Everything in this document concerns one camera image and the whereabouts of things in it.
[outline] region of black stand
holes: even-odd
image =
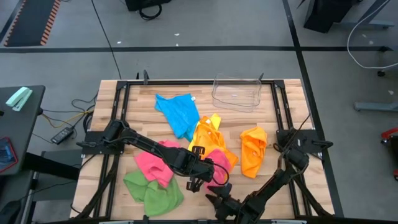
[[[73,166],[68,166],[60,162],[55,162],[50,159],[27,152],[25,154],[23,169],[33,170],[43,174],[56,175],[71,180],[79,179],[79,169]]]

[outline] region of clear plastic container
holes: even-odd
[[[218,74],[213,83],[213,105],[219,108],[253,112],[261,101],[261,81]]]

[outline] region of white cable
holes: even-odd
[[[365,21],[366,19],[368,19],[369,17],[371,17],[373,14],[375,14],[378,10],[380,10],[381,7],[383,7],[384,5],[386,5],[389,1],[390,1],[390,0],[386,0],[386,1],[385,1],[383,4],[381,4],[374,12],[370,13],[370,14],[369,14],[368,16],[366,16],[363,20],[359,21],[359,22],[354,26],[353,30],[349,33],[348,40],[347,40],[347,51],[348,51],[348,53],[349,53],[349,56],[351,56],[351,57],[354,59],[354,61],[355,61],[359,66],[361,66],[361,67],[363,67],[363,68],[369,68],[369,69],[385,69],[385,68],[390,68],[390,67],[394,67],[394,66],[398,65],[398,63],[395,63],[395,64],[388,65],[388,66],[385,66],[385,67],[366,67],[366,66],[361,65],[361,64],[354,58],[354,56],[351,54],[351,52],[349,51],[349,40],[350,40],[351,35],[353,34],[354,30],[357,28],[357,26],[359,26],[363,21]]]

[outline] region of blue cloth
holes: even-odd
[[[192,141],[200,117],[191,94],[176,96],[171,99],[156,94],[155,98],[155,109],[163,112],[173,129],[174,135],[178,139],[186,138],[188,141]]]

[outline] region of wooden table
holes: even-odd
[[[308,116],[307,102],[304,96],[302,84],[299,79],[284,80],[287,97],[294,126],[298,128]],[[92,131],[103,131],[108,124],[114,100],[116,80],[104,80],[101,82],[95,106],[95,112],[91,124]],[[166,98],[176,95],[191,93],[196,97],[196,106],[200,116],[211,116],[218,113],[222,120],[220,131],[224,136],[227,148],[239,157],[239,162],[234,167],[230,175],[230,182],[233,185],[231,195],[236,199],[243,200],[247,194],[253,190],[258,190],[272,176],[277,167],[279,153],[273,149],[272,144],[276,142],[275,131],[277,121],[272,100],[271,88],[263,85],[261,90],[261,103],[252,113],[221,109],[213,106],[211,85],[134,85],[130,89],[129,104],[127,107],[126,121],[132,129],[155,141],[172,140],[178,141],[182,147],[187,147],[189,142],[186,139],[176,139],[165,116],[154,109],[155,94],[158,93]],[[121,103],[119,104],[118,116],[121,114]],[[284,126],[287,127],[286,117],[282,115]],[[241,140],[239,135],[242,131],[260,126],[268,134],[268,145],[264,157],[264,162],[255,179],[245,177],[241,173]],[[305,123],[303,129],[311,129],[313,125],[310,119]],[[119,161],[118,176],[114,192],[114,202],[112,209],[112,220],[142,220],[144,215],[143,203],[136,203],[130,196],[123,183],[123,177],[132,171],[137,170],[133,157],[142,151],[126,146],[124,154]],[[98,187],[100,170],[103,156],[97,155],[89,161],[80,172],[80,178],[76,188],[73,207],[81,211],[89,202]],[[200,192],[192,193],[185,190],[187,178],[176,176],[181,191],[185,199],[175,210],[150,219],[159,220],[190,220],[190,219],[215,219],[215,211],[212,204],[205,197],[206,190],[202,187]],[[333,206],[326,183],[325,174],[321,160],[310,156],[310,165],[305,172],[307,187],[314,197],[322,204],[323,208],[333,213]],[[304,207],[300,189],[296,186],[298,202],[301,214],[304,215]],[[104,215],[108,192],[104,193],[100,216]],[[288,186],[284,186],[278,191],[266,205],[266,211],[262,218],[293,218],[292,204]]]

